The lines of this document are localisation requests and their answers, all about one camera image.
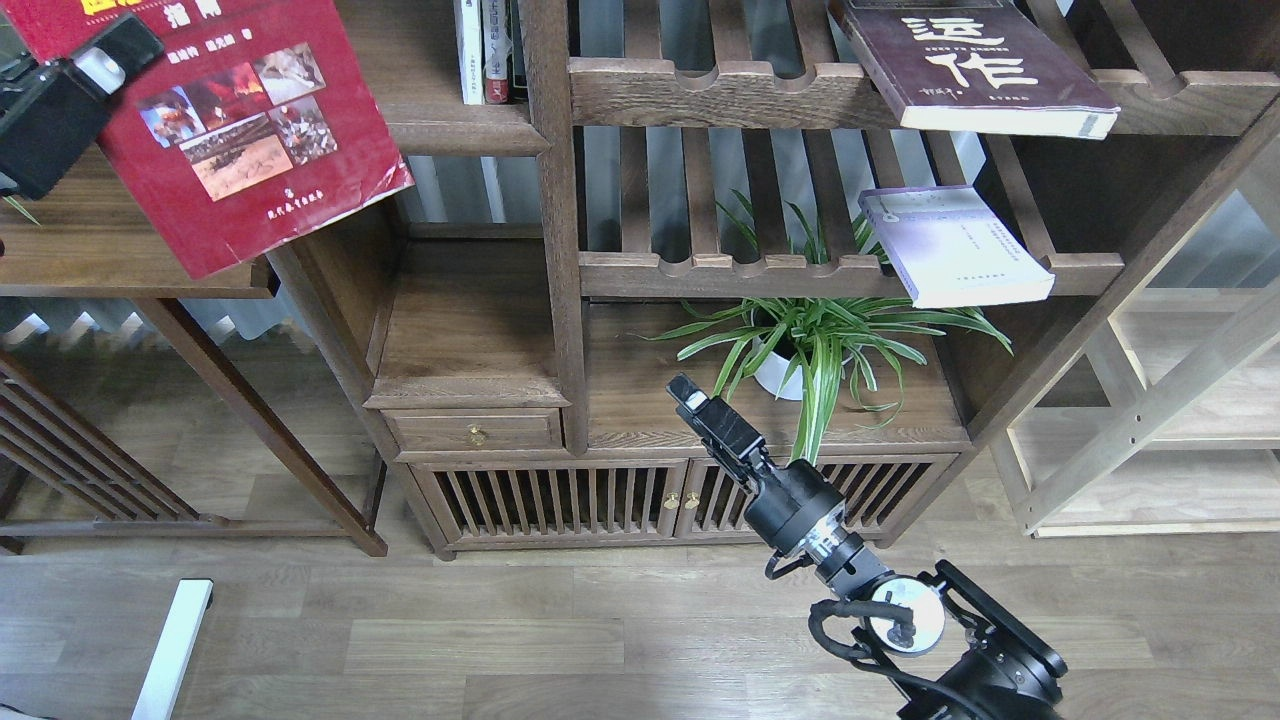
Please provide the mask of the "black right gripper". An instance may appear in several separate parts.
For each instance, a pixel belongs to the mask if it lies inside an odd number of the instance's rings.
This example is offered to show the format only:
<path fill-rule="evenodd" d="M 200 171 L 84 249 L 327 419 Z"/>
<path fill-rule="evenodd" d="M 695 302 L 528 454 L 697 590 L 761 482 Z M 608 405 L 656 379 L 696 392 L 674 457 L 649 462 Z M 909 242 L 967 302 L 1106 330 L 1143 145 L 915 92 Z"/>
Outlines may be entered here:
<path fill-rule="evenodd" d="M 772 464 L 764 437 L 722 398 L 709 398 L 689 375 L 680 373 L 667 383 L 680 416 L 708 447 L 709 455 L 745 489 L 759 491 L 763 468 Z"/>

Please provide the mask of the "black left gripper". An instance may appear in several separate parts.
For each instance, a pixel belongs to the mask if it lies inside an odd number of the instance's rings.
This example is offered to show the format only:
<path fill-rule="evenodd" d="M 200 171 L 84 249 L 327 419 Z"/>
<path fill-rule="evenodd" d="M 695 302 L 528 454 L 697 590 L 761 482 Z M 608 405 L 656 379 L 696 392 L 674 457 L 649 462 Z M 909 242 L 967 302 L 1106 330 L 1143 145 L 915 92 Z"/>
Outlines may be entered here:
<path fill-rule="evenodd" d="M 68 59 L 3 64 L 1 193 L 45 197 L 109 122 L 108 96 L 164 53 L 161 38 L 127 12 Z"/>

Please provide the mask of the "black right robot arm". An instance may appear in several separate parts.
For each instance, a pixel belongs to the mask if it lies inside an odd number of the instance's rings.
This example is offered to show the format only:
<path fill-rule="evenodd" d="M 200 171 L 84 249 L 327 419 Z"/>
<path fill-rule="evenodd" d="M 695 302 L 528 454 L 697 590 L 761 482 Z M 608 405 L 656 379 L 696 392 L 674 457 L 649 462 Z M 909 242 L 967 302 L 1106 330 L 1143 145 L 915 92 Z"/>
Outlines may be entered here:
<path fill-rule="evenodd" d="M 951 562 L 934 573 L 891 571 L 844 528 L 844 497 L 806 460 L 781 468 L 765 441 L 722 398 L 686 375 L 667 386 L 677 414 L 709 455 L 750 497 L 745 518 L 772 547 L 765 575 L 813 568 L 832 596 L 814 603 L 815 642 L 854 667 L 888 678 L 906 702 L 901 719 L 1053 719 L 1062 698 L 1062 657 Z M 968 648 L 936 680 L 902 671 L 895 656 L 931 652 L 948 618 L 965 629 Z"/>

